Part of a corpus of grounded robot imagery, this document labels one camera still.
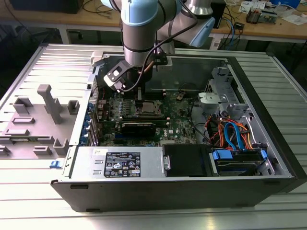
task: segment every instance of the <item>wooden desk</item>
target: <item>wooden desk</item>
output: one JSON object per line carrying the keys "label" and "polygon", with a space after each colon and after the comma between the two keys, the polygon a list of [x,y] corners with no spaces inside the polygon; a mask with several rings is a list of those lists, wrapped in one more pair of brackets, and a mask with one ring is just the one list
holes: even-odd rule
{"label": "wooden desk", "polygon": [[[64,44],[69,44],[69,29],[76,30],[96,30],[96,31],[120,31],[120,14],[117,11],[111,11],[111,19],[90,13],[80,9],[77,14],[58,13],[58,12],[40,12],[40,11],[16,11],[13,9],[9,0],[6,0],[9,9],[25,26],[57,28],[60,31]],[[94,4],[91,2],[86,5],[86,9],[95,11]],[[108,7],[101,7],[99,10],[109,10]],[[7,10],[4,0],[0,0],[0,24],[20,25]]]}
{"label": "wooden desk", "polygon": [[[86,12],[81,9],[77,14],[65,14],[56,12],[39,11],[15,11],[9,4],[13,14],[26,26],[57,28],[60,31],[62,41],[65,44],[70,43],[68,29],[78,30],[97,30],[97,31],[119,31],[120,15],[116,11],[111,12],[112,19],[100,16],[96,13]],[[86,5],[88,10],[94,11],[94,4]],[[294,25],[282,19],[277,19],[276,24],[249,24],[246,23],[246,14],[238,13],[239,6],[229,7],[231,14],[237,19],[237,22],[245,24],[241,39],[262,40],[276,42],[303,43],[307,39],[307,23],[303,25]],[[300,11],[307,11],[307,6],[300,4]],[[5,7],[4,0],[0,0],[0,23],[8,25],[18,25],[19,23],[11,16]],[[230,29],[226,21],[221,22],[220,28],[213,29],[210,37],[213,37],[211,49],[216,49],[220,40],[228,35]]]}

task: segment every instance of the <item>workbench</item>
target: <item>workbench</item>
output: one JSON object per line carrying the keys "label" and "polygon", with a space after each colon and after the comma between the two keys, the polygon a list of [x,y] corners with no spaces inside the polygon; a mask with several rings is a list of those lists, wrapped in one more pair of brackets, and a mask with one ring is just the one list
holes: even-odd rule
{"label": "workbench", "polygon": [[[59,29],[64,44],[70,44],[69,29],[74,30],[95,30],[95,31],[120,31],[118,12],[112,11],[112,19],[108,19],[96,13],[86,12],[81,9],[77,14],[66,14],[56,12],[39,12],[39,11],[15,11],[9,4],[12,13],[25,26],[57,28]],[[89,3],[86,8],[95,11],[94,4]],[[101,11],[107,10],[107,7],[100,8]],[[229,6],[231,14],[237,18],[236,21],[244,23],[245,27],[241,39],[274,41],[274,42],[290,42],[304,43],[307,39],[307,23],[303,25],[294,25],[280,18],[276,24],[249,24],[246,23],[245,13],[238,13],[239,6]],[[307,6],[299,5],[298,10],[307,11]],[[20,25],[8,12],[5,7],[4,0],[0,0],[0,24]],[[222,38],[227,37],[230,29],[225,20],[222,20],[218,29],[213,29],[210,37],[213,37],[210,49],[217,49]]]}
{"label": "workbench", "polygon": [[[82,103],[92,73],[93,51],[122,52],[119,46],[39,47],[0,100],[0,132],[14,112],[17,96],[43,104],[36,93],[50,84],[61,104]],[[177,49],[177,54],[235,57],[307,172],[307,93],[281,63],[266,53]],[[273,195],[255,207],[139,212],[77,213],[50,186],[61,170],[51,160],[0,160],[0,226],[6,229],[177,229],[245,230],[307,228],[307,184]]]}

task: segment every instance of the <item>yellow wire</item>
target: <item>yellow wire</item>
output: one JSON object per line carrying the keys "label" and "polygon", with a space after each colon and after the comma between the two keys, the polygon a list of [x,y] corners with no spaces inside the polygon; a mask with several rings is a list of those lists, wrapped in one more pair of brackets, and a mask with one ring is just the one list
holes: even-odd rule
{"label": "yellow wire", "polygon": [[252,147],[252,145],[250,143],[249,133],[248,133],[248,144],[249,144],[250,148],[253,150],[254,148]]}

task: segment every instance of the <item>table leg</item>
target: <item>table leg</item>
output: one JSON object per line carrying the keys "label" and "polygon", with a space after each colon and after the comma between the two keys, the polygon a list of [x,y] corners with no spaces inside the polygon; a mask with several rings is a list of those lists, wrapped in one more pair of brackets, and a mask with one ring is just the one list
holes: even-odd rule
{"label": "table leg", "polygon": [[71,38],[69,37],[68,30],[66,28],[58,28],[59,33],[61,35],[62,43],[63,44],[71,44]]}
{"label": "table leg", "polygon": [[102,40],[101,40],[101,31],[100,30],[97,30],[97,41],[98,43],[102,43]]}
{"label": "table leg", "polygon": [[210,49],[217,50],[222,38],[224,38],[224,34],[213,34]]}

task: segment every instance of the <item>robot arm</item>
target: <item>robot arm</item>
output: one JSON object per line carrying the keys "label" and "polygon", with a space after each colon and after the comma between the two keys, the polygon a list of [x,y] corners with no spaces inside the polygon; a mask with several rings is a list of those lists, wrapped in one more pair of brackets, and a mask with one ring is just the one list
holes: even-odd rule
{"label": "robot arm", "polygon": [[[101,2],[120,11],[123,24],[125,61],[118,63],[104,76],[107,85],[118,92],[133,89],[135,94],[140,95],[138,90],[141,89],[142,94],[144,93],[145,83],[152,77],[151,67],[156,64],[154,51],[159,45],[154,44],[157,32],[158,39],[163,40],[160,45],[174,38],[192,46],[201,46],[214,25],[214,18],[210,18],[211,0],[188,0],[184,8],[182,0]],[[194,11],[194,15],[191,15],[190,9]],[[129,89],[126,88],[124,77],[133,83]]]}

